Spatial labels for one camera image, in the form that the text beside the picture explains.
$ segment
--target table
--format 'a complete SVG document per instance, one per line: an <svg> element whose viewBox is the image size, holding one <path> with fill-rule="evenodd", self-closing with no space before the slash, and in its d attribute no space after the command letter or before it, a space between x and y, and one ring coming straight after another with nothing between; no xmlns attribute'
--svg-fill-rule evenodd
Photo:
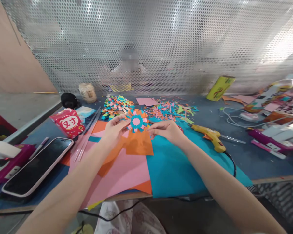
<svg viewBox="0 0 293 234"><path fill-rule="evenodd" d="M135 96L125 97L134 103L137 103ZM155 99L160 98L160 96L139 96L139 98L143 97L154 97ZM199 109L199 112L196 112L195 115L191 117L195 124L217 130L223 135L247 142L246 144L241 144L221 139L227 149L227 152L232 155L236 165L240 167L240 169L252 180L254 184L293 181L293 155L290 155L285 160L281 160L265 150L251 144L250 141L252 140L252 137L247 134L245 129L227 123L226 115L219 111L219 109L224 106L241 109L242 105L240 103L230 102L231 105L225 105L222 100L212 102L205 99L203 96L186 95L179 97L187 100L187 102L177 99L174 100L180 101L181 103L189 103ZM82 104L84 106L97 109L99 106L103 107L105 99L105 96L99 97L96 103L86 104L82 102ZM230 114L232 114L232 116L239 115L239 111L236 111L236 113L235 111L230 111ZM243 121L240 123L242 125L248 124ZM44 123L37 127L23 143L39 145L45 137L54 139L56 137L65 137L65 135L50 119L47 119ZM67 175L67 166L57 165L57 167L58 168L54 170L53 174L50 175L52 176L52 179L42 185L36 196L28 204L10 204L0 200L0 212L15 212L34 209L39 202ZM151 195L130 190L114 195L107 200L114 201L149 196Z"/></svg>

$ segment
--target yellow glue gun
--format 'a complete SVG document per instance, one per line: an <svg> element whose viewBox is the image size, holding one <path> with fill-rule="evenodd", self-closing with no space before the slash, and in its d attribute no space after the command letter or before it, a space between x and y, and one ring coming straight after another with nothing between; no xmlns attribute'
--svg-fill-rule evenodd
<svg viewBox="0 0 293 234"><path fill-rule="evenodd" d="M213 130L211 130L209 128L202 127L202 126L195 125L195 124L192 124L192 125L189 125L189 126L191 126L191 128L194 131L199 132L199 133L203 133L204 134L203 138L205 138L207 140L210 140L213 143L214 150L216 152L223 153L223 152L226 151L225 146L219 140L220 132L213 131Z"/></svg>

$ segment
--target teal paper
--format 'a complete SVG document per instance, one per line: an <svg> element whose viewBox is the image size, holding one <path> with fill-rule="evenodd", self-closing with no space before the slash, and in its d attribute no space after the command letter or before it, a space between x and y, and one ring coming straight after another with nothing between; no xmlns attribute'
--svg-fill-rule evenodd
<svg viewBox="0 0 293 234"><path fill-rule="evenodd" d="M101 140L100 137L95 137L95 136L90 136L88 141L92 141L92 142L99 142Z"/></svg>
<svg viewBox="0 0 293 234"><path fill-rule="evenodd" d="M150 118L153 122L160 120ZM203 134L195 132L185 122L177 122L184 134L219 165L233 175L233 163L223 153L214 151L213 144L203 139ZM153 197L174 197L207 191L202 179L192 167L184 153L161 136L152 140L154 156L147 156ZM252 181L237 167L237 179L245 186Z"/></svg>

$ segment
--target red snack bag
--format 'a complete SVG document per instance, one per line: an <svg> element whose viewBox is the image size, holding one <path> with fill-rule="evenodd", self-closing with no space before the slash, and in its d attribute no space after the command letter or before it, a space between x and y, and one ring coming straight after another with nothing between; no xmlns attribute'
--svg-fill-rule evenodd
<svg viewBox="0 0 293 234"><path fill-rule="evenodd" d="M75 110L66 108L63 111L51 115L50 119L70 138L74 139L81 134L85 127Z"/></svg>

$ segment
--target wooden panel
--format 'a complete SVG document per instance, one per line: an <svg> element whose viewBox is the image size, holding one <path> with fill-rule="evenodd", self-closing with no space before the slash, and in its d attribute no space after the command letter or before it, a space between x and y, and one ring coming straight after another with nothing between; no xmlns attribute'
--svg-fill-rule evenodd
<svg viewBox="0 0 293 234"><path fill-rule="evenodd" d="M0 2L0 93L56 91Z"/></svg>

